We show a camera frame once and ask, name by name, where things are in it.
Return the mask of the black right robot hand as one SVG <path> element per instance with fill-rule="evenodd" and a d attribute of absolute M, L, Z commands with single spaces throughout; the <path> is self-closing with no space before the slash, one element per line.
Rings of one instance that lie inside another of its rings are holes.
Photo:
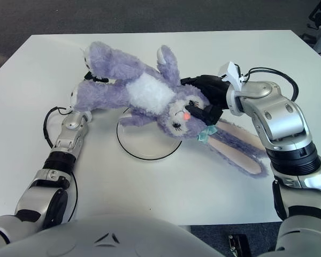
<path fill-rule="evenodd" d="M 201 75 L 195 78 L 183 78 L 180 80 L 182 85 L 192 85 L 198 88 L 208 99 L 209 105 L 203 109 L 189 104 L 185 106 L 186 110 L 195 118 L 203 121 L 207 126 L 216 125 L 223 111 L 229 109 L 226 95 L 230 83 L 222 81 L 218 76 Z"/>

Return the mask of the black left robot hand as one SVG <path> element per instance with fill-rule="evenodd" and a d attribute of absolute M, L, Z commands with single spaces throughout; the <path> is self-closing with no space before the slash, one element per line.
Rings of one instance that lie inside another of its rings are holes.
<path fill-rule="evenodd" d="M 94 82 L 102 82 L 102 83 L 107 83 L 109 82 L 108 78 L 98 78 L 96 76 L 94 76 L 90 71 L 88 71 L 86 73 L 86 75 L 84 76 L 85 80 L 92 80 Z"/>

